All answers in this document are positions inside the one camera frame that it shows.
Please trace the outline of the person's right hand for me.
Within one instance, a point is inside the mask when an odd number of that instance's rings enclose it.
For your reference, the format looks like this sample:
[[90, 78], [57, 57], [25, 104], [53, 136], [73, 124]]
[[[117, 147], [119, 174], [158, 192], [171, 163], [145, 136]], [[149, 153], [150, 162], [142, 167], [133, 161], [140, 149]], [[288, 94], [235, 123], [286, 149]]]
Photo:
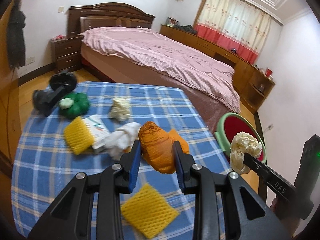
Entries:
[[276, 214], [276, 216], [280, 219], [280, 221], [284, 224], [291, 238], [294, 238], [295, 231], [297, 230], [300, 224], [300, 219], [294, 216], [281, 215], [280, 205], [281, 205], [281, 201], [278, 197], [276, 197], [272, 200], [270, 210], [273, 211]]

